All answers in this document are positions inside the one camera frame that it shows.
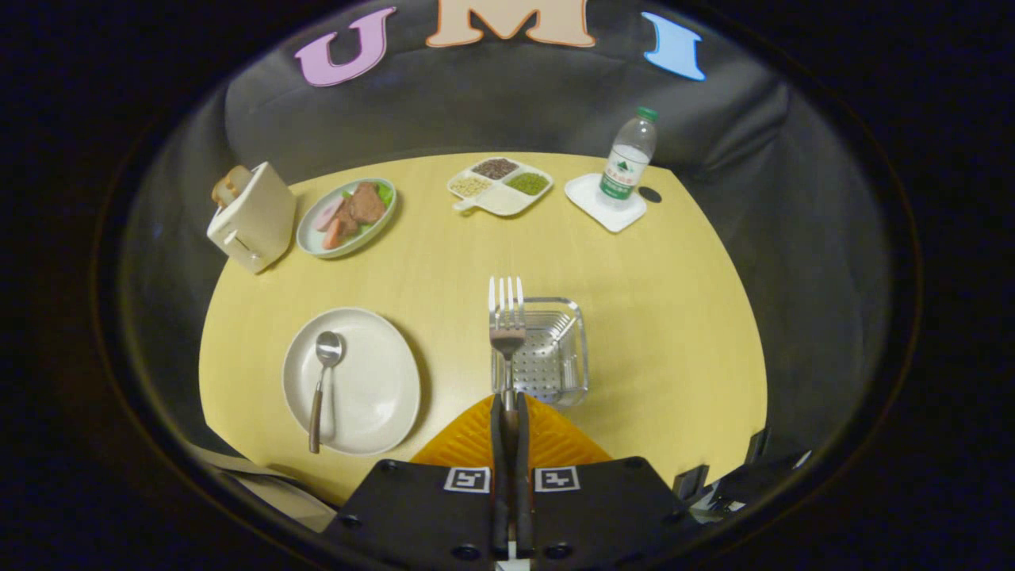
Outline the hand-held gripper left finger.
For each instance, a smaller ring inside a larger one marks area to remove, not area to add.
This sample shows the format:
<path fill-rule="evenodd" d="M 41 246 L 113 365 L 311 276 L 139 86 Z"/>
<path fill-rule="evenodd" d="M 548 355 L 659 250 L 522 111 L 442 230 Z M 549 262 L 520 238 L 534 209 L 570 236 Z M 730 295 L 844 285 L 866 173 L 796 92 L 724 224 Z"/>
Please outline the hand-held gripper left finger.
<path fill-rule="evenodd" d="M 507 560 L 503 401 L 450 423 L 423 460 L 374 463 L 324 538 L 394 568 L 493 568 Z"/>

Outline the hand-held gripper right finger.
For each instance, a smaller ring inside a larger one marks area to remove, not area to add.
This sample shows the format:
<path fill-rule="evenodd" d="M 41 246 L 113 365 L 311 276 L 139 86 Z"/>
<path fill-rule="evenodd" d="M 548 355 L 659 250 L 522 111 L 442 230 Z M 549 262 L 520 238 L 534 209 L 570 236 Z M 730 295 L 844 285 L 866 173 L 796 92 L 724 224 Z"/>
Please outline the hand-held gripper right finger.
<path fill-rule="evenodd" d="M 535 568 L 645 568 L 695 529 L 699 471 L 668 484 L 648 459 L 611 459 L 561 413 L 519 395 L 515 555 Z"/>

